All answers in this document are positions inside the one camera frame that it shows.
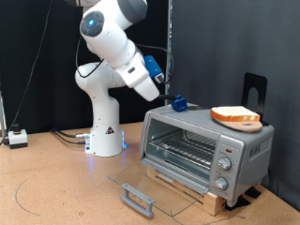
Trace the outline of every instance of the bread slice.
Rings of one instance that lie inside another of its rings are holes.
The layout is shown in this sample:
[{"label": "bread slice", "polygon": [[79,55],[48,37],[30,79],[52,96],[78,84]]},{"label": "bread slice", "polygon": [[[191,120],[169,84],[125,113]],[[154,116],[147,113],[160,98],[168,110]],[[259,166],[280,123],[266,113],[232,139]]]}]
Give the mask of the bread slice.
[{"label": "bread slice", "polygon": [[257,113],[243,106],[214,107],[210,110],[210,114],[220,121],[260,121],[260,116]]}]

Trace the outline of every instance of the robot logo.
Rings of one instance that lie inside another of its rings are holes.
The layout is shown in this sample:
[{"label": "robot logo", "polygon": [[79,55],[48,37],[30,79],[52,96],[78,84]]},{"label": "robot logo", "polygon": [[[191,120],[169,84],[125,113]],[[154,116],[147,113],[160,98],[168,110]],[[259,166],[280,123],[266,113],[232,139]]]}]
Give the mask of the robot logo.
[{"label": "robot logo", "polygon": [[113,131],[112,127],[109,127],[106,131],[106,134],[112,134],[112,133],[114,133],[114,131]]}]

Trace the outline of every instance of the wooden table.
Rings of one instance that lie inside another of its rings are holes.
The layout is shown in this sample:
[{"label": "wooden table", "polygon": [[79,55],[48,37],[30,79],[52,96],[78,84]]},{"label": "wooden table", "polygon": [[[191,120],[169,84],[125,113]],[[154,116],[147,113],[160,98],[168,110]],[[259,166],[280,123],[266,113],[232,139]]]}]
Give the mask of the wooden table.
[{"label": "wooden table", "polygon": [[108,176],[140,160],[142,125],[121,125],[128,148],[116,157],[86,155],[51,133],[29,135],[27,148],[1,146],[0,224],[300,224],[299,212],[262,186],[257,200],[247,198],[251,205],[216,217],[194,205],[176,217],[137,213]]}]

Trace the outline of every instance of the black backdrop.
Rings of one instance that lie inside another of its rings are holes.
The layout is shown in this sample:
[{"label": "black backdrop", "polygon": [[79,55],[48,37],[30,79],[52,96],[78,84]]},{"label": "black backdrop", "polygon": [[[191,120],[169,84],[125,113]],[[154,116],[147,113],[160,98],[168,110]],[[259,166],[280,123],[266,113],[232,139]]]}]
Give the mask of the black backdrop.
[{"label": "black backdrop", "polygon": [[[168,0],[148,0],[145,20],[126,31],[135,43],[167,47]],[[0,3],[0,74],[7,125],[12,123],[38,52],[51,0]],[[75,54],[80,37],[81,7],[69,7],[53,0],[48,27],[39,59],[18,122],[27,133],[60,129],[89,128],[93,124],[90,98],[75,83]],[[142,49],[166,68],[164,52]],[[79,65],[96,62],[82,41]],[[144,114],[163,105],[147,102],[127,87],[110,90],[120,103],[120,123],[140,122]]]},{"label": "black backdrop", "polygon": [[263,120],[275,135],[263,184],[298,210],[299,8],[294,0],[173,0],[171,85],[172,94],[210,108],[241,105],[245,73],[266,77]]}]

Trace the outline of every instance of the wooden pallet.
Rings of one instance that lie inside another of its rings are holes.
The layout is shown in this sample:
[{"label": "wooden pallet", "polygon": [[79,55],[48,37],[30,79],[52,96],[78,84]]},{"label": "wooden pallet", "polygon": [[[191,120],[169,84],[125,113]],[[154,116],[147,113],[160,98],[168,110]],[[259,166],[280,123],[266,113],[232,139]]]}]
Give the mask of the wooden pallet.
[{"label": "wooden pallet", "polygon": [[[165,188],[170,189],[171,191],[177,193],[178,195],[191,202],[195,202],[200,196],[199,193],[195,190],[186,187],[182,183],[160,173],[150,166],[147,167],[147,176],[158,182]],[[213,193],[207,192],[203,195],[202,198],[195,202],[195,205],[197,205],[199,208],[209,213],[210,215],[215,216],[224,209],[225,203],[225,199],[214,195]]]}]

